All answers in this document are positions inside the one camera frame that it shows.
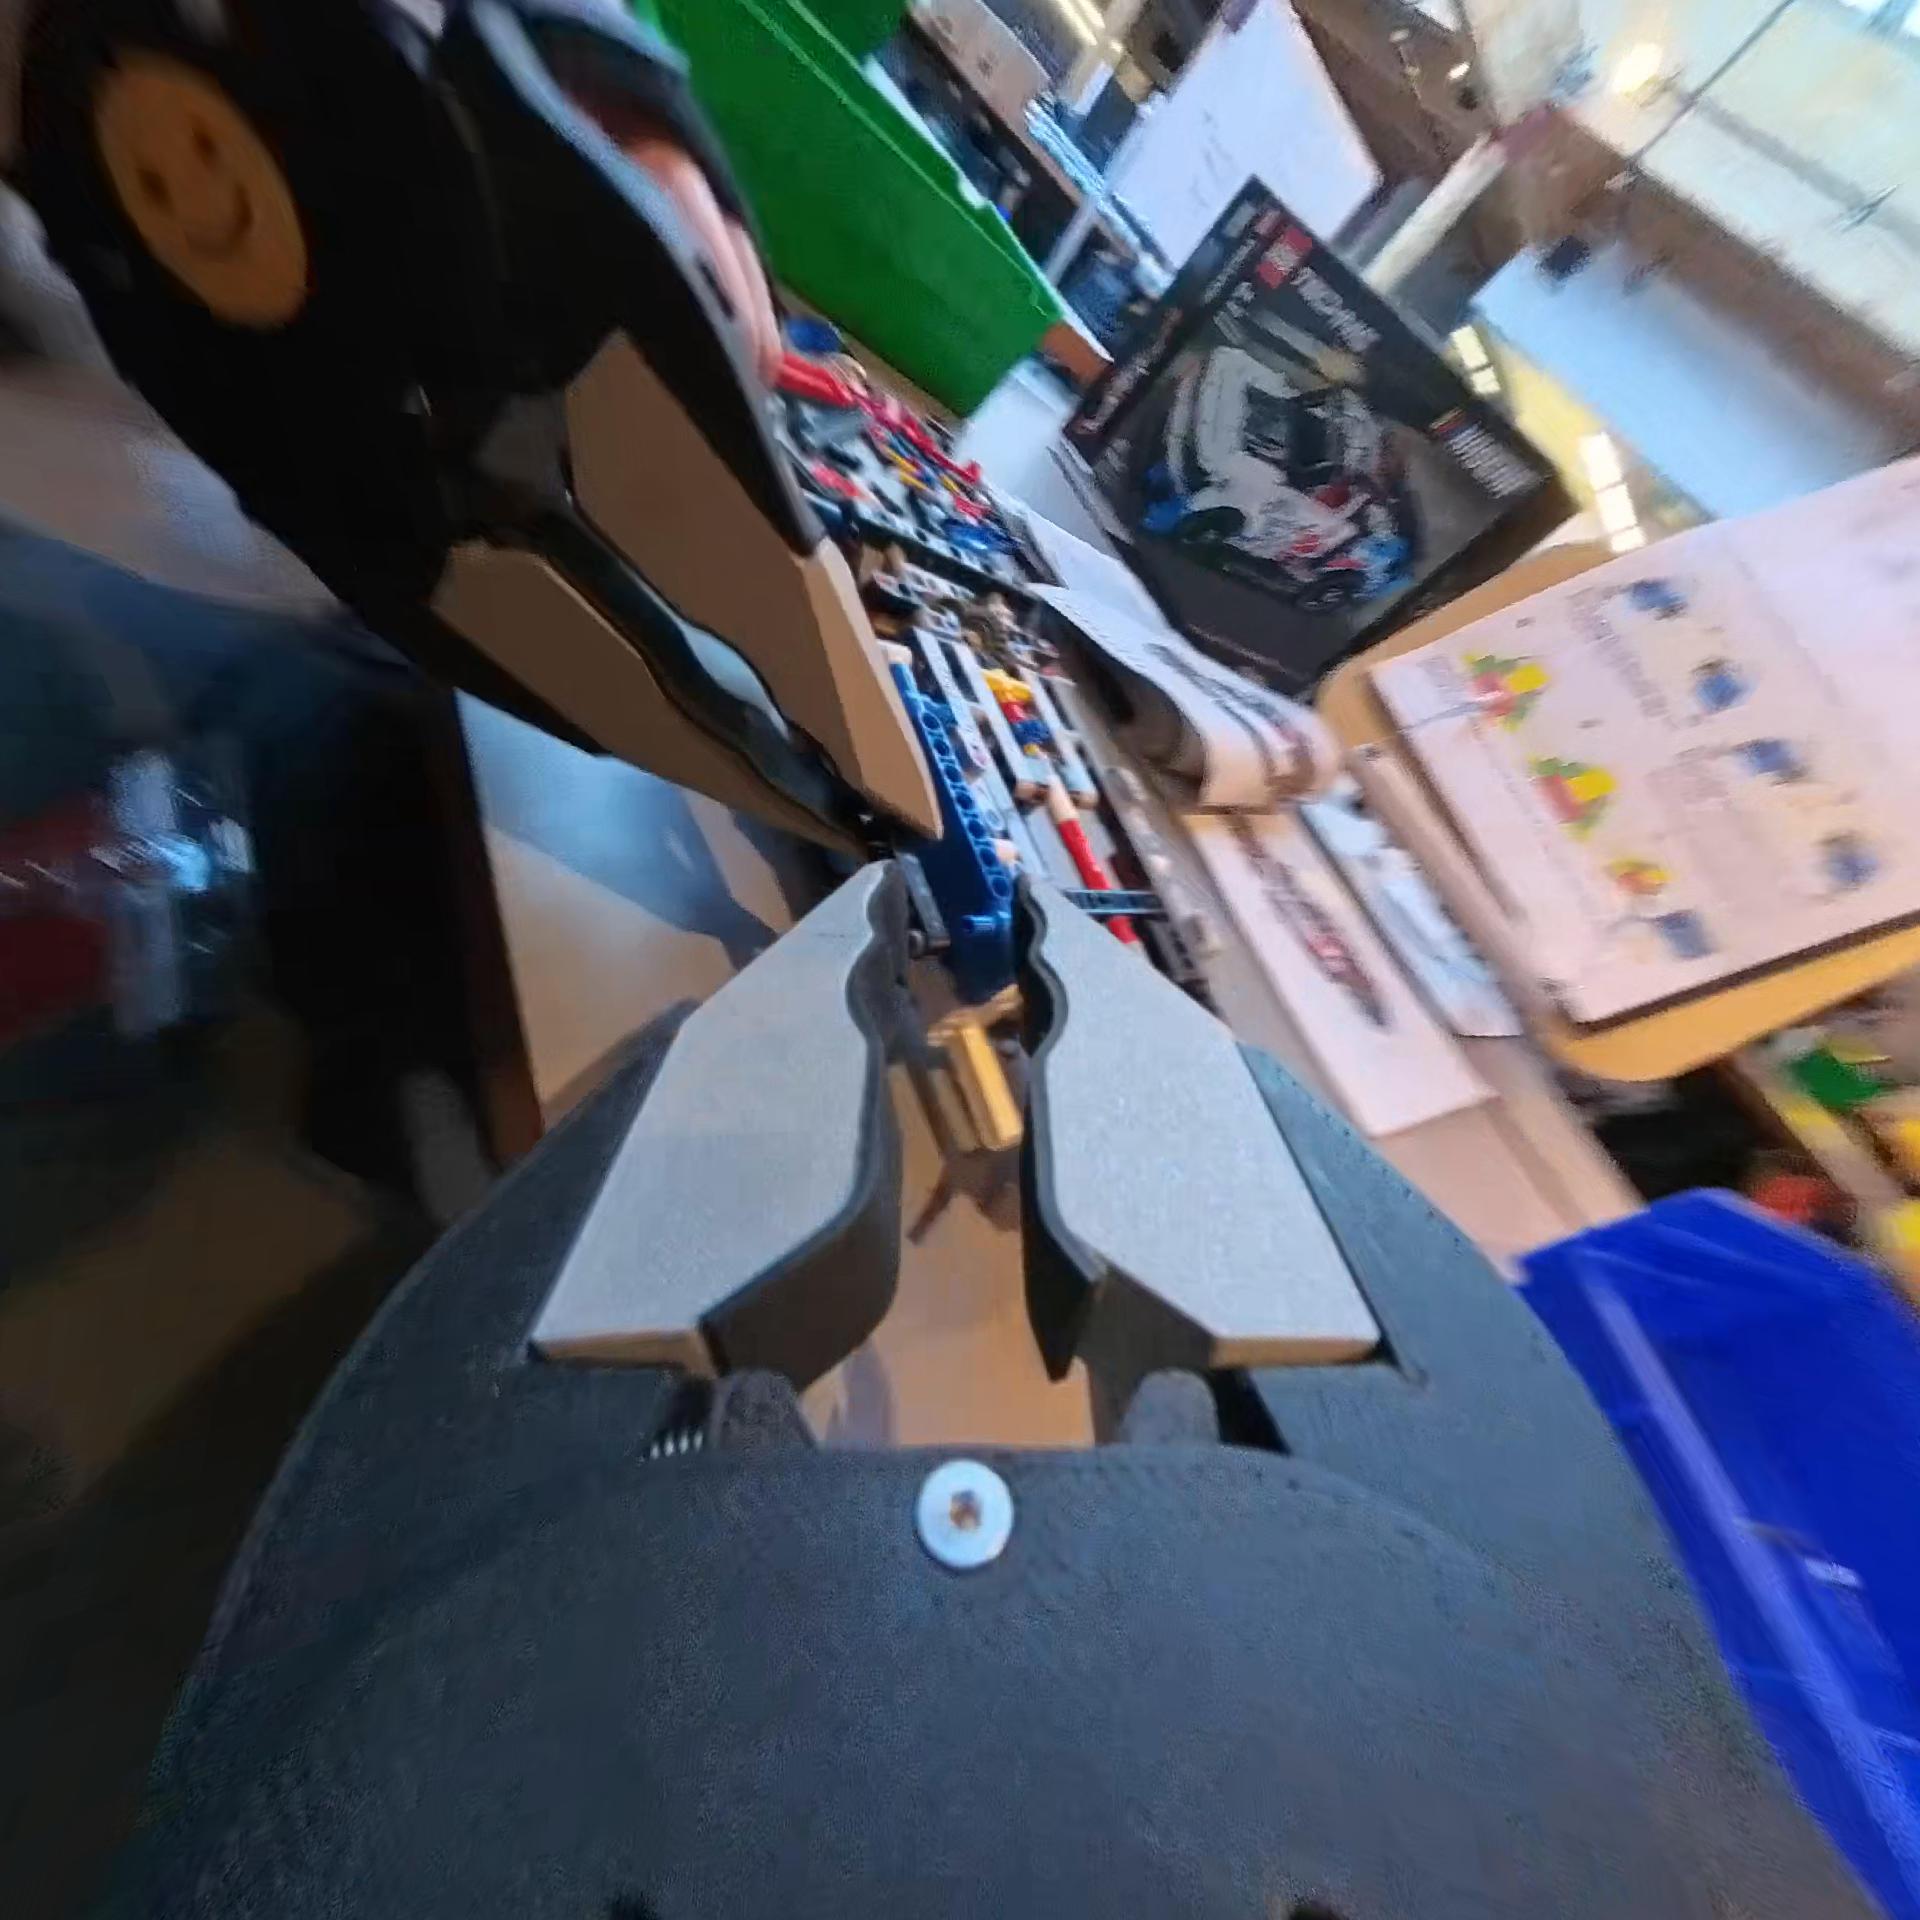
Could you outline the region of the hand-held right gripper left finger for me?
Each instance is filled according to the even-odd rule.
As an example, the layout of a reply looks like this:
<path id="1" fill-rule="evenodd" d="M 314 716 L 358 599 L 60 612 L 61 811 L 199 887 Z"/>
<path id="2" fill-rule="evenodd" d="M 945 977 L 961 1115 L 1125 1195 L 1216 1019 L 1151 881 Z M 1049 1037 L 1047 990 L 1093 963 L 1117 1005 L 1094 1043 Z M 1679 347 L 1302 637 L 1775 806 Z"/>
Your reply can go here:
<path id="1" fill-rule="evenodd" d="M 829 1375 L 901 1265 L 898 864 L 848 878 L 679 1027 L 529 1343 L 685 1375 Z"/>

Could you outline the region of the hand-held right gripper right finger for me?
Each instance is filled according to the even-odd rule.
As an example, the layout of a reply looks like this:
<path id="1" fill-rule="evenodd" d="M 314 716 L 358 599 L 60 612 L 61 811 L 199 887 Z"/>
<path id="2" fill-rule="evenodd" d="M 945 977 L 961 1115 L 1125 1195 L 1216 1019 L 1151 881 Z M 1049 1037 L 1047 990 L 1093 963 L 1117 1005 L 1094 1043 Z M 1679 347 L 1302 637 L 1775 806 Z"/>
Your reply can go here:
<path id="1" fill-rule="evenodd" d="M 1049 881 L 1017 899 L 1022 1251 L 1049 1375 L 1375 1356 L 1365 1300 L 1233 1033 Z"/>

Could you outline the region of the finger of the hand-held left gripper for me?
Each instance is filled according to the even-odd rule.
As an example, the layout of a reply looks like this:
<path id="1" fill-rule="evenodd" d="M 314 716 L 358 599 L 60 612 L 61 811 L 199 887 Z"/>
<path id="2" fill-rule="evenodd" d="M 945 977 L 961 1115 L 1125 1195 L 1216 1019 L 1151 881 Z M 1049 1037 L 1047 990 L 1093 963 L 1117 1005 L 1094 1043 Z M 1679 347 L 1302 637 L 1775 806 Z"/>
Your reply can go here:
<path id="1" fill-rule="evenodd" d="M 853 566 L 768 441 L 721 351 L 759 489 L 737 478 L 625 334 L 566 384 L 566 478 L 592 527 L 694 627 L 721 639 L 781 719 L 898 827 L 941 833 L 937 783 Z"/>
<path id="2" fill-rule="evenodd" d="M 679 617 L 637 584 L 613 622 L 538 556 L 460 543 L 432 599 L 440 623 L 570 726 L 592 752 L 679 783 L 817 847 L 864 856 L 845 787 L 696 656 Z"/>

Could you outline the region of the toy brick vehicle chassis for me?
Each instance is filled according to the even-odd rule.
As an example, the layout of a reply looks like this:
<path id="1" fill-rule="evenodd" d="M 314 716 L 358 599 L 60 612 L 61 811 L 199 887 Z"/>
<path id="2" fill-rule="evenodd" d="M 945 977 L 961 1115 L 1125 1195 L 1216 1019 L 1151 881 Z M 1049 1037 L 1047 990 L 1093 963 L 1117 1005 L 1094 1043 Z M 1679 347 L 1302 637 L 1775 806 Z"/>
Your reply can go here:
<path id="1" fill-rule="evenodd" d="M 944 1173 L 909 1228 L 920 1241 L 961 1188 L 992 1208 L 1017 1175 L 1024 1008 L 1017 894 L 1062 888 L 1128 952 L 1214 1009 L 1209 915 L 1177 873 L 1143 782 L 1076 705 L 1032 595 L 941 573 L 898 545 L 850 543 L 855 588 L 944 804 L 919 841 L 948 925 L 957 1009 L 930 1071 L 912 1071 Z"/>

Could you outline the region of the light grey desk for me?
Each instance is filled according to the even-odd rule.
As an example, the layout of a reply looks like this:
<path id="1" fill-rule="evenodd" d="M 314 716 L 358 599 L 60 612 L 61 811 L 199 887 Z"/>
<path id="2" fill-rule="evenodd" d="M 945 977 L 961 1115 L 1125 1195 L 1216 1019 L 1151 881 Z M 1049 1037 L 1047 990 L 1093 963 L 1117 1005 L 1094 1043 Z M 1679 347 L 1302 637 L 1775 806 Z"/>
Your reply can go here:
<path id="1" fill-rule="evenodd" d="M 470 699 L 460 716 L 519 1022 L 526 1094 L 496 1103 L 511 1161 L 647 1024 L 721 987 L 836 875 L 814 845 L 705 798 Z M 1636 1206 L 1528 1043 L 1463 1054 L 1490 1097 L 1378 1148 L 1506 1276 L 1535 1245 Z M 892 1092 L 901 1281 L 871 1340 L 804 1393 L 808 1421 L 845 1446 L 1085 1446 L 1085 1372 L 1049 1380 L 1026 1321 L 1017 1157 L 983 1149 L 961 1081 L 922 1040 Z"/>

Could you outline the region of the person's left hand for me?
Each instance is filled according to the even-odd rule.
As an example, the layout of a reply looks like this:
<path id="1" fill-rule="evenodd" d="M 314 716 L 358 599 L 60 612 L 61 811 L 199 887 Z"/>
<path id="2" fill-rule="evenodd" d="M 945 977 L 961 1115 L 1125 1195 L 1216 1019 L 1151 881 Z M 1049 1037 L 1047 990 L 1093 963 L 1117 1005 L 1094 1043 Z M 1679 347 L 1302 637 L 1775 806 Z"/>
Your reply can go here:
<path id="1" fill-rule="evenodd" d="M 653 128 L 640 128 L 618 134 L 617 143 L 671 199 L 681 225 L 716 273 L 759 382 L 772 389 L 783 360 L 783 336 L 746 228 L 721 209 L 703 166 L 673 140 Z"/>

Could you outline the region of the pile of loose toy bricks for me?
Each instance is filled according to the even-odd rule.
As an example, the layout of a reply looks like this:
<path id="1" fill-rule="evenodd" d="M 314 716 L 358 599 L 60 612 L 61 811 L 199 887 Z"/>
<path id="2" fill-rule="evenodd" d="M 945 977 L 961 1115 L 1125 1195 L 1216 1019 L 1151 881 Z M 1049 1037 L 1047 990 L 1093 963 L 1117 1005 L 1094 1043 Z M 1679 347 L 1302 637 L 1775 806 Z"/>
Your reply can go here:
<path id="1" fill-rule="evenodd" d="M 1017 527 L 953 435 L 886 389 L 834 324 L 781 324 L 783 359 L 769 417 L 807 501 L 848 543 L 898 545 L 973 582 L 1026 588 Z"/>

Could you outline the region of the flat instruction booklet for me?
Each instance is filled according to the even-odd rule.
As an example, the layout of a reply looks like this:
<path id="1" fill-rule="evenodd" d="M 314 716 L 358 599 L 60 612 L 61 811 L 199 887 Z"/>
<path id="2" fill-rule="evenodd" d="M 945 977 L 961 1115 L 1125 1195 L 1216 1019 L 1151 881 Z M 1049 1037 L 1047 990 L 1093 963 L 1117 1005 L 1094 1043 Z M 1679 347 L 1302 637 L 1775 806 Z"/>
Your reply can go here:
<path id="1" fill-rule="evenodd" d="M 1181 824 L 1311 1064 L 1360 1132 L 1392 1137 L 1495 1101 L 1296 815 L 1191 808 Z"/>

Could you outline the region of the green plastic bin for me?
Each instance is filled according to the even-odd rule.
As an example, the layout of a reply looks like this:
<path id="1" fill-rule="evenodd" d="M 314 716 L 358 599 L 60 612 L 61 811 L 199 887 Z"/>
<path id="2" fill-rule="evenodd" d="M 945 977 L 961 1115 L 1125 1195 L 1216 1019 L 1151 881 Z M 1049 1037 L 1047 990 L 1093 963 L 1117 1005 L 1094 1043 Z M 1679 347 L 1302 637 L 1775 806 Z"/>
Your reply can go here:
<path id="1" fill-rule="evenodd" d="M 957 415 L 1065 320 L 1008 221 L 869 71 L 905 4 L 637 1 L 682 52 L 774 278 Z"/>

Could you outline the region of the person's dark clothing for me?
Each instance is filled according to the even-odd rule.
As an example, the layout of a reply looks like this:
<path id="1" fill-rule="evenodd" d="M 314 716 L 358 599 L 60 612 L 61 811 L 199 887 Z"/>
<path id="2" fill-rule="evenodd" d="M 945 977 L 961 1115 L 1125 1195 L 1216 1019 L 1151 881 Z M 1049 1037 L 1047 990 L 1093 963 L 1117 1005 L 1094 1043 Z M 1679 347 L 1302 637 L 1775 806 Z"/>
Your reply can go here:
<path id="1" fill-rule="evenodd" d="M 256 851 L 221 1014 L 5 1046 L 5 1524 L 85 1500 L 314 1281 L 494 1173 L 473 827 L 439 692 L 352 623 L 5 525 L 5 820 L 220 740 Z"/>

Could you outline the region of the clear plastic badge holder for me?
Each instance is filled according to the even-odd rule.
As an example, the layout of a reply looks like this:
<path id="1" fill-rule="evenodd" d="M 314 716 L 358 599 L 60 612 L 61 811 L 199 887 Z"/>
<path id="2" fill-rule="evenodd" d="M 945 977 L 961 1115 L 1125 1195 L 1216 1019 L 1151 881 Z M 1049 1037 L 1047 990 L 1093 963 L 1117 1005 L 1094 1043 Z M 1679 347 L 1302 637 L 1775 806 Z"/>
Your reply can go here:
<path id="1" fill-rule="evenodd" d="M 220 740 L 141 747 L 5 820 L 1 1043 L 101 1016 L 127 1043 L 224 1012 L 254 941 L 256 851 Z"/>

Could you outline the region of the black toy car box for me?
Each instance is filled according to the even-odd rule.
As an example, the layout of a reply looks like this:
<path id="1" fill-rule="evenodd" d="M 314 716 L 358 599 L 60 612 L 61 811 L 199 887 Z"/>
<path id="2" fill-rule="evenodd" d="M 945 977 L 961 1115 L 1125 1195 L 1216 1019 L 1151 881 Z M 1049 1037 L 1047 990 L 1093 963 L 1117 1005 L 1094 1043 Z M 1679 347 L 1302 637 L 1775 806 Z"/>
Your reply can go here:
<path id="1" fill-rule="evenodd" d="M 1575 512 L 1552 460 L 1257 179 L 1062 443 L 1168 622 L 1287 694 Z"/>

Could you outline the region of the blue plastic bin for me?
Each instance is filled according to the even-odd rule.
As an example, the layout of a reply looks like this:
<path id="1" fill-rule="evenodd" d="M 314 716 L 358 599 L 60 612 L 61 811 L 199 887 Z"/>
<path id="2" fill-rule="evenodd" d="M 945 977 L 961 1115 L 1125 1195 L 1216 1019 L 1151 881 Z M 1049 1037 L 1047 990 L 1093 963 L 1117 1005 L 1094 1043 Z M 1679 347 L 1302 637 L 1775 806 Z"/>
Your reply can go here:
<path id="1" fill-rule="evenodd" d="M 1718 1654 L 1886 1916 L 1917 1916 L 1917 1333 L 1879 1270 L 1728 1191 L 1519 1262 Z"/>

